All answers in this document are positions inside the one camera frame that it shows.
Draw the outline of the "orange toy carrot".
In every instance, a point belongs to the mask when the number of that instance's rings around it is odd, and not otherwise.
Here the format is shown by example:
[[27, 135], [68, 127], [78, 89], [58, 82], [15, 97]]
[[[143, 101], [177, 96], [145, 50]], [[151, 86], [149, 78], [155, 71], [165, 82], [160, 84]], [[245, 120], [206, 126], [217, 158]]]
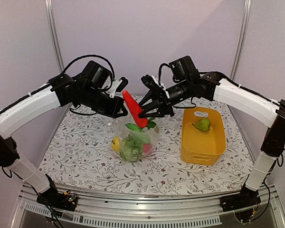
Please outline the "orange toy carrot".
[[143, 111], [142, 108], [139, 106], [139, 104], [134, 100], [134, 98], [130, 95], [130, 93], [126, 90], [123, 91], [123, 98], [126, 102], [126, 105], [135, 121], [135, 123], [140, 128], [155, 128], [156, 123], [153, 121], [153, 119], [147, 119], [147, 118], [140, 118], [139, 114]]

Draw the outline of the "green toy cucumber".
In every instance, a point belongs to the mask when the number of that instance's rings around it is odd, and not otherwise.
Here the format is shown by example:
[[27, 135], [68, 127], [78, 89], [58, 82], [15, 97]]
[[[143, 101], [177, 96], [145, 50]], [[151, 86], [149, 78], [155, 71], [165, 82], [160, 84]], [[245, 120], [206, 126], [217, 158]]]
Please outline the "green toy cucumber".
[[134, 123], [126, 123], [125, 126], [133, 132], [143, 132], [142, 128]]

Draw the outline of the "clear zip top bag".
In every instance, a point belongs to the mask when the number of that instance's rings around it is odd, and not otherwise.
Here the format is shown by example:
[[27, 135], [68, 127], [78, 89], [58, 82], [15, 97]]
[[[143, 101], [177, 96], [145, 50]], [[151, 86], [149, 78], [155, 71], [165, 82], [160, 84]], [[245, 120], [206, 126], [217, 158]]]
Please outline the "clear zip top bag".
[[156, 151], [162, 121], [159, 118], [148, 119], [147, 126], [140, 128], [132, 117], [123, 117], [108, 124], [113, 130], [112, 151], [125, 162], [136, 162]]

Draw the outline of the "red toy bell pepper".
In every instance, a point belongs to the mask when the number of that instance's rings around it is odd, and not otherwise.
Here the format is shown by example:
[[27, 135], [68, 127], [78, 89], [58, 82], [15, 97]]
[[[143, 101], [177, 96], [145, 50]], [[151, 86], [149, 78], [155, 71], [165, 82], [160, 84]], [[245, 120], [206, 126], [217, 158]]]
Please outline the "red toy bell pepper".
[[144, 144], [143, 145], [143, 153], [149, 153], [154, 149], [154, 146], [152, 144]]

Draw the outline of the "green toy apple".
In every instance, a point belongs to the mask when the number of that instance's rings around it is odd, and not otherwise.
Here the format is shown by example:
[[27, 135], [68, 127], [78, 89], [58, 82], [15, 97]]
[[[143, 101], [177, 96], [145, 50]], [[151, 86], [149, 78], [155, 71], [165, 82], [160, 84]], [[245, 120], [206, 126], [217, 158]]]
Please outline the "green toy apple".
[[143, 157], [143, 142], [132, 137], [123, 138], [119, 155], [123, 161], [135, 162]]

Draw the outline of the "green toy leafy vegetable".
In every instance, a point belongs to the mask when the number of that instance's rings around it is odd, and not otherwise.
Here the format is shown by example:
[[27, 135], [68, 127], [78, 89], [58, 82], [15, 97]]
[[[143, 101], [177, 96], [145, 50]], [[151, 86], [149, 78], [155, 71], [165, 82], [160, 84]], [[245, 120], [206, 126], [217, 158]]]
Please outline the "green toy leafy vegetable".
[[211, 122], [208, 118], [200, 119], [196, 123], [192, 124], [196, 129], [202, 132], [208, 132], [211, 127]]

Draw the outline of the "yellow toy lemon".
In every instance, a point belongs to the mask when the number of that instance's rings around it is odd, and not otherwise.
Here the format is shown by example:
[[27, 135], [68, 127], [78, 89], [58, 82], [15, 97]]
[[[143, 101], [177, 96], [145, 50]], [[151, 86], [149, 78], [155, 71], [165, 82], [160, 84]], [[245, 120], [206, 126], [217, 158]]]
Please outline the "yellow toy lemon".
[[118, 136], [112, 139], [111, 148], [114, 152], [120, 151], [120, 138]]

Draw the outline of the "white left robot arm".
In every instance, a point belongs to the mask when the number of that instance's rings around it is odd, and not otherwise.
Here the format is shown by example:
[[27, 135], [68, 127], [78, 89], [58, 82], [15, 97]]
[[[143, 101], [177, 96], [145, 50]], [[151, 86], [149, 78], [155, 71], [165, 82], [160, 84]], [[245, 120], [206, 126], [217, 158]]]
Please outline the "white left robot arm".
[[0, 110], [0, 167], [8, 168], [33, 186], [50, 206], [57, 206], [61, 196], [50, 178], [17, 152], [17, 144], [11, 136], [35, 118], [67, 104], [84, 105], [95, 114], [111, 118], [126, 116], [124, 100], [115, 93], [121, 92], [127, 84], [125, 77], [116, 80], [113, 70], [89, 61], [78, 75], [70, 77], [61, 73]]

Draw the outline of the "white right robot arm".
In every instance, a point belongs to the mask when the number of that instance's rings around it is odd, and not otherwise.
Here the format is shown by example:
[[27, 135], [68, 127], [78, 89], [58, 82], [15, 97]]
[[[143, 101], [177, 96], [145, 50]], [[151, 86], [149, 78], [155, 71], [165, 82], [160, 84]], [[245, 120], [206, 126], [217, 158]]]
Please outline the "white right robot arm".
[[233, 82], [219, 71], [200, 72], [191, 57], [185, 56], [169, 63], [174, 86], [165, 88], [158, 78], [145, 75], [142, 83], [149, 89], [140, 101], [139, 117], [174, 116], [174, 106], [188, 98], [217, 101], [240, 110], [267, 127], [263, 144], [243, 191], [236, 197], [240, 207], [254, 198], [265, 178], [274, 168], [285, 147], [285, 100], [273, 101], [253, 90]]

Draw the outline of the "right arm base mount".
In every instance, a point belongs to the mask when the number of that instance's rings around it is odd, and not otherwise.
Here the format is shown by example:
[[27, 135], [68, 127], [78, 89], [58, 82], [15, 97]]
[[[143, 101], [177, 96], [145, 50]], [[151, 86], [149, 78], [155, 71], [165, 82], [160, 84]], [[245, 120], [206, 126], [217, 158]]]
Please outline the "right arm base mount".
[[261, 202], [258, 191], [250, 190], [246, 186], [243, 186], [239, 193], [223, 196], [219, 200], [223, 211], [234, 211], [235, 218], [242, 223], [251, 222], [256, 214], [252, 207]]

